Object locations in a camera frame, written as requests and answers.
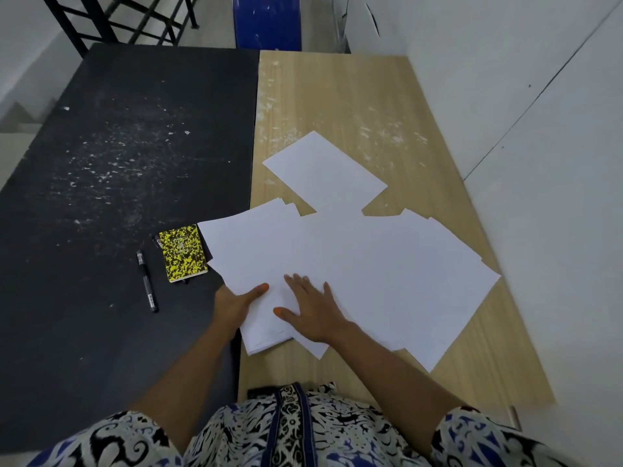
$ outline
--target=batik shirt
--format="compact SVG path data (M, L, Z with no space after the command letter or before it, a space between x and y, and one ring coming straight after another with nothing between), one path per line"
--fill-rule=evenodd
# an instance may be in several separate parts
M473 408L440 421L436 466L576 466L562 454L496 424ZM376 409L339 397L334 385L273 395L218 410L182 455L165 431L138 412L121 412L59 442L31 467L430 466Z

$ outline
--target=shirt sleeve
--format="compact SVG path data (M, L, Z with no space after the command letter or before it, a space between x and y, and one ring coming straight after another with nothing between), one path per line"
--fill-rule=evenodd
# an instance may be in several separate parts
M120 412L42 451L28 467L181 466L165 431L139 412Z
M440 422L432 439L436 466L578 467L566 455L522 432L494 423L478 410L456 408Z

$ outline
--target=table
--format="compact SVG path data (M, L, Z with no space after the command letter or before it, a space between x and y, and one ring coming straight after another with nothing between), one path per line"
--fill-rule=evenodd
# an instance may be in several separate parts
M302 215L313 212L262 162L316 130L388 184L364 214L409 208L432 216L500 273L407 58L262 51L257 99L252 208L282 197ZM406 351L399 354L418 366ZM431 375L478 407L554 402L503 278ZM336 352L317 361L292 340L251 357L242 351L238 400L248 389L296 380L335 381L343 395L374 403Z
M248 209L258 61L96 44L82 62L0 193L0 452L126 408L209 325L220 277L169 284L146 238ZM206 416L235 401L237 364L224 354Z

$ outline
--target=light wood tabletop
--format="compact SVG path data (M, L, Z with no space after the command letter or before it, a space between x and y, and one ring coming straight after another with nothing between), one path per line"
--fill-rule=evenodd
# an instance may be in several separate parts
M314 212L262 164L311 131L388 185L364 208L365 215L397 215L409 208L432 216L500 273L407 58L262 51L252 208L282 197L286 203L296 203L301 215ZM419 366L406 351L399 355ZM431 375L477 407L554 402L503 277ZM331 348L321 361L294 340L252 356L242 350L240 401L251 388L294 381L304 386L333 381L342 395L374 403Z

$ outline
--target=wall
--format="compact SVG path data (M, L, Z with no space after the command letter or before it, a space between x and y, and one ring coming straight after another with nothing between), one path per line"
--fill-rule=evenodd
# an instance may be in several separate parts
M80 0L58 0L65 6L84 11ZM99 0L107 6L110 0ZM152 0L135 0L149 6ZM173 12L177 0L161 0L159 13L168 16ZM176 21L183 22L186 16L183 4ZM111 20L132 27L138 26L142 14L126 6L120 6ZM79 32L98 35L90 20L71 16ZM145 31L160 35L165 24L150 20ZM117 37L125 42L131 33L113 29ZM35 120L49 109L51 102L58 99L81 62L80 55L62 32L56 19L43 0L0 0L0 118L14 103L21 104ZM156 43L141 36L137 43Z
M465 181L586 461L623 437L623 5Z
M350 0L347 37L408 54L465 178L618 1Z

